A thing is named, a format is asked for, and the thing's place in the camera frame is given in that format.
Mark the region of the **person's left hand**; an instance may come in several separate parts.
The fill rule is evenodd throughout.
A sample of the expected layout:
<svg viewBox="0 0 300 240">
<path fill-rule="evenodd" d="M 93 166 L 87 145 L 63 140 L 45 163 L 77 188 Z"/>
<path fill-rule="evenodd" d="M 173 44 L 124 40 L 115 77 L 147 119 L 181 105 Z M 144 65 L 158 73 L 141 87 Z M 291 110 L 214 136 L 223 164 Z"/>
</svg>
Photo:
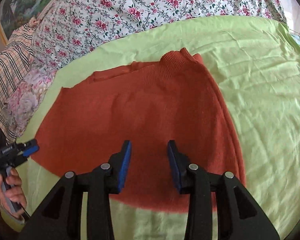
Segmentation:
<svg viewBox="0 0 300 240">
<path fill-rule="evenodd" d="M 6 183 L 8 185 L 14 185 L 14 187 L 7 190 L 6 192 L 2 191 L 2 181 L 3 178 L 2 175 L 0 175 L 0 202 L 6 211 L 8 211 L 14 218 L 20 220 L 21 215 L 24 213 L 24 210 L 20 209 L 18 212 L 12 212 L 6 201 L 7 199 L 9 199 L 12 202 L 19 203 L 21 206 L 23 206 L 23 208 L 26 208 L 27 206 L 27 200 L 23 189 L 21 188 L 22 180 L 19 176 L 18 171 L 15 168 L 11 169 L 11 175 L 6 178 Z"/>
</svg>

